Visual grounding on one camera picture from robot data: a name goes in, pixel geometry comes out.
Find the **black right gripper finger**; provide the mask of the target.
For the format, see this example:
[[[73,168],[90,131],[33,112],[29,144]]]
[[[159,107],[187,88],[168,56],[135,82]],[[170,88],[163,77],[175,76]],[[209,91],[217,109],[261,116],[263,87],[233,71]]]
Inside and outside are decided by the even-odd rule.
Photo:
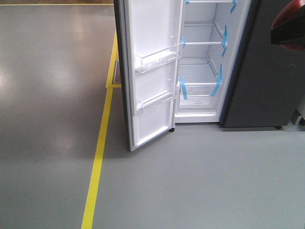
[[[276,45],[305,44],[305,12],[298,11],[293,17],[271,30],[271,43]]]

